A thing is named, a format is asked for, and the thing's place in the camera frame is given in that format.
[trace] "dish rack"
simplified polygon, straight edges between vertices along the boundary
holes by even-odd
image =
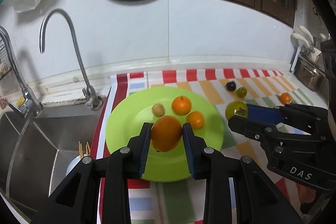
[[[9,61],[5,45],[0,40],[0,80],[4,78],[12,70],[11,63]]]

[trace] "blue gripper pad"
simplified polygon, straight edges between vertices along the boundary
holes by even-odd
[[[146,168],[148,151],[149,151],[149,146],[151,143],[152,124],[148,123],[147,127],[145,127],[145,123],[144,123],[142,126],[142,130],[146,130],[146,135],[144,137],[141,154],[139,156],[139,175],[140,177],[142,177],[143,173],[145,172],[145,168]]]
[[[280,115],[280,112],[268,107],[256,106],[246,104],[248,108],[247,118],[256,122],[265,122],[273,125],[277,125],[280,122],[285,123],[285,118]]]
[[[185,124],[183,125],[182,137],[183,137],[183,144],[184,144],[185,156],[187,158],[189,173],[191,174],[191,177],[194,179],[196,175],[195,162],[194,162],[195,158],[194,158],[193,147],[192,147],[192,144],[189,138],[189,133],[188,133],[188,130]]]

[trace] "small orange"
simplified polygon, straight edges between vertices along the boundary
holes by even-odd
[[[201,129],[204,126],[204,117],[198,111],[193,111],[187,116],[187,122],[190,123],[192,129]]]
[[[181,140],[182,126],[178,119],[170,115],[159,118],[152,126],[152,147],[159,152],[174,149]]]
[[[179,96],[173,100],[171,108],[177,115],[187,115],[191,110],[191,102],[187,97]]]
[[[280,95],[279,100],[281,103],[286,104],[291,101],[291,97],[288,93],[284,92],[283,94]]]

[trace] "green tomato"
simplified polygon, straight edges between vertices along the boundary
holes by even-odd
[[[244,102],[235,100],[227,105],[225,109],[225,118],[229,120],[234,115],[247,118],[248,108]]]
[[[239,98],[244,98],[247,94],[247,90],[244,86],[240,87],[239,89],[237,89],[237,96]]]

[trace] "kitchen faucet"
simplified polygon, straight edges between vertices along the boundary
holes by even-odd
[[[100,100],[97,97],[96,90],[94,89],[93,86],[90,85],[89,79],[86,75],[85,68],[84,68],[84,65],[83,65],[82,57],[81,57],[81,54],[79,52],[77,37],[76,37],[76,33],[75,33],[75,27],[72,23],[72,20],[71,20],[70,16],[68,15],[68,13],[66,11],[64,11],[62,9],[52,10],[43,19],[43,22],[42,22],[42,25],[41,25],[41,30],[40,30],[40,53],[44,53],[44,51],[45,51],[45,32],[46,32],[46,28],[47,28],[49,19],[55,13],[59,13],[62,16],[64,16],[64,18],[68,22],[68,25],[69,25],[69,28],[70,28],[72,41],[73,41],[73,46],[75,47],[75,52],[76,52],[76,56],[77,56],[77,59],[78,59],[79,67],[81,68],[81,71],[82,71],[82,74],[83,74],[83,77],[84,77],[84,81],[86,83],[86,88],[83,88],[83,93],[84,93],[84,96],[87,100],[85,105],[87,107],[90,107],[92,110],[97,110],[101,107],[102,100]]]
[[[10,108],[22,118],[25,118],[30,111],[32,111],[37,116],[42,110],[42,105],[36,98],[30,86],[23,78],[13,52],[11,39],[9,38],[7,31],[2,26],[0,26],[0,37],[2,38],[5,44],[8,59],[11,63],[16,79],[19,82],[20,88],[22,90],[22,95],[25,99],[24,102],[19,107],[16,107],[7,99],[5,99],[5,101],[10,106]]]

